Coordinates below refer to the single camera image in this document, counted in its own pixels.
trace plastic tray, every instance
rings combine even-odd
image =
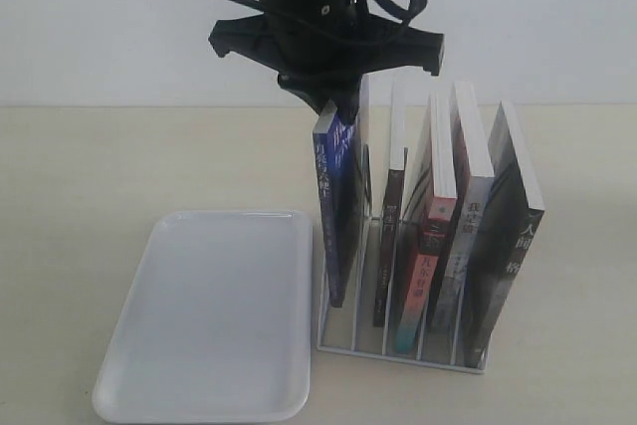
[[[274,422],[310,390],[312,222],[181,212],[150,235],[93,394],[116,423]]]

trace blue book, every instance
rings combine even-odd
[[[346,124],[330,102],[313,131],[329,303],[335,308],[342,307],[369,193],[363,174],[365,115],[362,111],[354,124]]]

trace metal wire book rack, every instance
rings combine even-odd
[[[447,332],[431,333],[426,330],[427,311],[425,309],[412,352],[408,355],[394,352],[393,337],[397,307],[392,293],[395,294],[393,292],[395,260],[391,268],[384,327],[372,325],[379,228],[379,218],[367,217],[362,228],[354,269],[350,273],[345,302],[341,309],[329,305],[327,272],[323,260],[318,312],[318,350],[458,372],[484,373],[487,353],[477,368],[465,366],[464,363],[460,329],[460,312],[464,294],[460,297],[454,323]]]

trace book cover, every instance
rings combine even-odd
[[[392,93],[387,154],[385,161],[387,165],[387,182],[380,214],[380,242],[373,312],[373,325],[375,327],[383,327],[385,325],[389,278],[396,255],[396,236],[400,226],[407,162],[405,104],[402,98],[401,85],[396,82]]]
[[[430,98],[415,158],[419,165],[404,217],[396,353],[408,353],[414,343],[457,199],[449,105],[437,96]]]
[[[458,201],[427,311],[429,327],[435,332],[447,332],[455,323],[467,264],[494,181],[487,137],[474,88],[469,82],[454,83],[451,124]]]
[[[469,260],[465,362],[480,365],[544,213],[515,107],[502,103],[489,139],[495,181]]]
[[[329,102],[313,131],[329,303],[335,308],[342,307],[371,197],[367,89],[363,77],[353,124],[341,121],[336,105]]]

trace beige table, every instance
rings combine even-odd
[[[521,111],[548,209],[486,375],[315,352],[290,423],[635,423],[637,107]],[[375,179],[386,118],[372,113]],[[291,208],[318,225],[314,121],[307,107],[0,109],[0,423],[101,423],[93,384],[163,215]],[[319,228],[315,243],[318,257]]]

